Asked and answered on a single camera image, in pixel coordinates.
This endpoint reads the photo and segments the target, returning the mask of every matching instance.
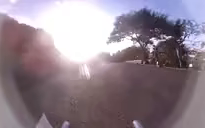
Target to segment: road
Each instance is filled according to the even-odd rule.
[[[71,128],[132,128],[133,120],[158,128],[167,124],[183,91],[197,79],[195,71],[124,63],[89,70],[89,80],[61,73],[34,86],[21,83],[34,121],[44,112],[55,128],[65,120]]]

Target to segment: sky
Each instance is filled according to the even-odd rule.
[[[0,0],[0,12],[8,13],[21,22],[35,25],[33,21],[49,7],[61,1],[74,0]],[[115,19],[122,13],[147,7],[167,14],[170,18],[205,21],[205,0],[81,0],[90,3]],[[127,44],[113,47],[123,49]]]

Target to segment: tree canopy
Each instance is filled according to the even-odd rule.
[[[139,11],[118,16],[107,43],[122,42],[126,39],[131,40],[141,47],[143,51],[142,62],[148,63],[148,46],[154,44],[151,39],[168,40],[163,42],[165,45],[159,45],[159,47],[172,47],[172,50],[177,54],[175,59],[178,59],[178,63],[176,63],[175,66],[179,65],[178,67],[180,67],[183,62],[183,56],[187,53],[187,48],[183,42],[189,38],[190,35],[197,32],[197,29],[195,29],[196,25],[196,22],[190,20],[170,20],[168,16],[163,13],[143,8]]]

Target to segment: sun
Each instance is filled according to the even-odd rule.
[[[40,15],[38,24],[50,33],[56,48],[74,61],[86,61],[106,48],[111,16],[86,2],[63,2]]]

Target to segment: tree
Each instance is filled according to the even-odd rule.
[[[148,45],[153,44],[150,39],[161,39],[163,35],[176,36],[173,26],[173,22],[168,20],[166,15],[144,8],[118,16],[108,43],[125,39],[138,43],[143,50],[142,63],[148,63]]]
[[[124,62],[127,60],[138,60],[143,58],[142,55],[143,55],[143,51],[141,47],[132,46],[115,53],[111,57],[111,61]]]
[[[187,68],[190,51],[185,42],[190,41],[192,35],[199,34],[199,25],[191,20],[177,19],[169,31],[174,33],[155,46],[154,58],[160,66]]]

